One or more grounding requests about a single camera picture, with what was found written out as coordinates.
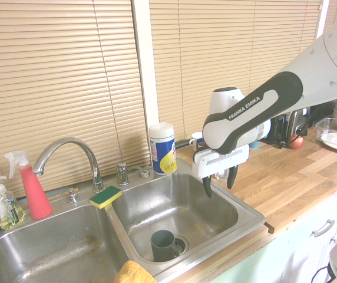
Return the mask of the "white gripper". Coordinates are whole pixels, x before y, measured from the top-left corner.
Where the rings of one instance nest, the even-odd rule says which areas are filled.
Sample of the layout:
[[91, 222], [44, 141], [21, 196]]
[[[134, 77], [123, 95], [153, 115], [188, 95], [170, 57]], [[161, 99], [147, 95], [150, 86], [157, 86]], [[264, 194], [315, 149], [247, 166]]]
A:
[[229, 169], [227, 177], [227, 188], [231, 189], [236, 179], [238, 165], [247, 161], [249, 158], [249, 145], [238, 147], [226, 155], [219, 154], [214, 150], [201, 147], [194, 153], [192, 172], [202, 179], [206, 195], [212, 197], [212, 175]]

